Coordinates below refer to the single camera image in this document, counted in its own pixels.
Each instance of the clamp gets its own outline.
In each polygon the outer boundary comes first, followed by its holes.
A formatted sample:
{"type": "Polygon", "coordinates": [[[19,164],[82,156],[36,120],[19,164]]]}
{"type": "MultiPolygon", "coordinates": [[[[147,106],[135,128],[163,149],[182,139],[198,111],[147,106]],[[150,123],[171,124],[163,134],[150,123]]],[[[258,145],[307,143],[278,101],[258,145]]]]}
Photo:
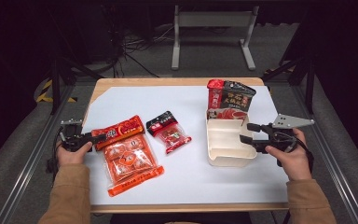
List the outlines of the clamp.
{"type": "MultiPolygon", "coordinates": [[[[263,132],[268,135],[268,140],[254,140],[253,138],[245,135],[240,135],[240,140],[244,144],[251,145],[257,152],[266,154],[266,146],[276,147],[277,149],[290,153],[296,149],[297,144],[301,145],[307,152],[309,159],[310,170],[312,170],[313,155],[307,149],[305,144],[296,138],[293,133],[293,128],[303,127],[314,124],[313,119],[300,119],[287,115],[279,114],[273,123],[268,125],[258,125],[254,123],[248,123],[247,129],[252,132],[263,132]]],[[[278,166],[282,167],[280,161],[277,161],[278,166]]]]}

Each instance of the metal rail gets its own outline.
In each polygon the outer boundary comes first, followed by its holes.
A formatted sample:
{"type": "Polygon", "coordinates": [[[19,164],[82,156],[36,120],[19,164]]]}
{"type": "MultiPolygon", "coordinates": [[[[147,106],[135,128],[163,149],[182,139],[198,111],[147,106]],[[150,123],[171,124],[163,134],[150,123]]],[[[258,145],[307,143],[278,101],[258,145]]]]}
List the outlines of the metal rail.
{"type": "MultiPolygon", "coordinates": [[[[303,91],[300,89],[300,87],[293,86],[292,90],[295,94],[297,101],[299,102],[299,105],[301,106],[301,109],[303,110],[304,114],[307,115],[307,119],[316,120],[313,115],[310,115],[307,107],[303,103],[304,102],[303,99],[305,95],[303,91]]],[[[342,198],[342,201],[347,207],[352,222],[358,223],[358,202],[354,198],[348,180],[345,177],[345,175],[342,173],[341,169],[339,168],[339,165],[332,153],[332,150],[330,149],[330,146],[327,144],[327,141],[325,140],[324,135],[322,134],[322,131],[319,128],[318,123],[316,122],[314,125],[311,125],[310,127],[312,128],[317,138],[317,142],[319,144],[319,149],[324,159],[324,163],[326,164],[327,169],[330,172],[330,175],[332,176],[334,183],[336,184],[337,190],[342,198]]]]}
{"type": "MultiPolygon", "coordinates": [[[[61,102],[66,102],[69,99],[73,88],[73,86],[64,87],[61,102]]],[[[17,182],[13,187],[13,190],[10,192],[7,201],[5,202],[0,212],[0,224],[8,223],[13,216],[14,211],[20,202],[22,194],[26,190],[31,177],[34,174],[34,170],[39,163],[41,156],[43,155],[43,148],[47,144],[49,134],[52,132],[54,125],[59,122],[58,118],[60,117],[63,107],[64,104],[60,104],[56,113],[48,118],[48,122],[45,125],[45,128],[43,129],[39,139],[37,140],[30,158],[25,163],[24,168],[20,172],[19,178],[17,179],[17,182]]]]}

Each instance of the metal frame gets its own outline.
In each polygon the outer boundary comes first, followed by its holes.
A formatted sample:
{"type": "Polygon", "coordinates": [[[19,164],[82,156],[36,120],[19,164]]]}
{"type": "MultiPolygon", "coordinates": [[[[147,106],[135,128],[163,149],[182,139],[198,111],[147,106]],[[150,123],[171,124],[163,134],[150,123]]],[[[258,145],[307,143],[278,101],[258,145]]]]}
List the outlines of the metal frame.
{"type": "Polygon", "coordinates": [[[255,70],[255,62],[249,50],[249,42],[255,27],[258,7],[253,11],[236,11],[236,12],[199,12],[199,11],[179,11],[179,6],[175,6],[174,12],[174,43],[172,53],[172,70],[179,69],[180,55],[180,27],[208,27],[208,26],[227,26],[227,27],[246,27],[246,37],[240,39],[240,45],[245,57],[249,70],[255,70]]]}

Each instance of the red snack bag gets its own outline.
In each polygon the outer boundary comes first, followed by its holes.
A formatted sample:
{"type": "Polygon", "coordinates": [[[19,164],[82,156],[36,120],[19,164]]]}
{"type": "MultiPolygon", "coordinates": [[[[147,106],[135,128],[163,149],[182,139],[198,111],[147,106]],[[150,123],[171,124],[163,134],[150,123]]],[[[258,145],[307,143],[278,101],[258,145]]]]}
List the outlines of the red snack bag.
{"type": "Polygon", "coordinates": [[[191,137],[185,134],[171,111],[149,120],[146,129],[153,137],[157,137],[165,144],[167,154],[191,141],[191,137]]]}
{"type": "Polygon", "coordinates": [[[135,115],[134,117],[121,121],[118,124],[109,126],[104,129],[95,129],[91,131],[92,136],[98,136],[102,133],[106,134],[106,141],[97,143],[95,145],[96,150],[101,150],[106,146],[112,145],[113,143],[124,139],[126,137],[135,135],[137,133],[144,133],[145,127],[139,118],[135,115]]]}
{"type": "Polygon", "coordinates": [[[106,129],[94,130],[97,135],[106,133],[110,136],[108,143],[103,142],[99,147],[103,150],[112,183],[108,186],[109,196],[116,196],[164,173],[164,168],[155,160],[145,132],[142,133],[144,129],[140,118],[134,116],[106,129]]]}
{"type": "Polygon", "coordinates": [[[208,119],[245,119],[256,91],[240,82],[211,79],[208,82],[208,119]]]}

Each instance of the orange packaging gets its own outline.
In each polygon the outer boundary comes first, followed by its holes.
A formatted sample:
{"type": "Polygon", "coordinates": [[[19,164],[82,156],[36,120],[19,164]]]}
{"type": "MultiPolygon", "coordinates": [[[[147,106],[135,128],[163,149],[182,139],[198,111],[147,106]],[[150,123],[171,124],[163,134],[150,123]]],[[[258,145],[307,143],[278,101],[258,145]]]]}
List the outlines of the orange packaging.
{"type": "Polygon", "coordinates": [[[95,149],[98,151],[121,139],[144,132],[145,128],[141,119],[139,116],[135,115],[130,119],[121,121],[120,123],[109,126],[107,128],[92,130],[91,135],[98,136],[102,133],[106,134],[106,141],[97,143],[95,145],[95,149]]]}
{"type": "Polygon", "coordinates": [[[131,131],[122,135],[117,134],[116,137],[111,137],[109,144],[100,147],[100,150],[103,150],[108,177],[112,182],[112,185],[108,186],[110,197],[164,173],[164,168],[157,164],[145,133],[140,132],[140,130],[144,130],[144,125],[138,116],[105,130],[118,132],[119,128],[123,127],[125,123],[133,125],[134,129],[129,129],[131,131]]]}

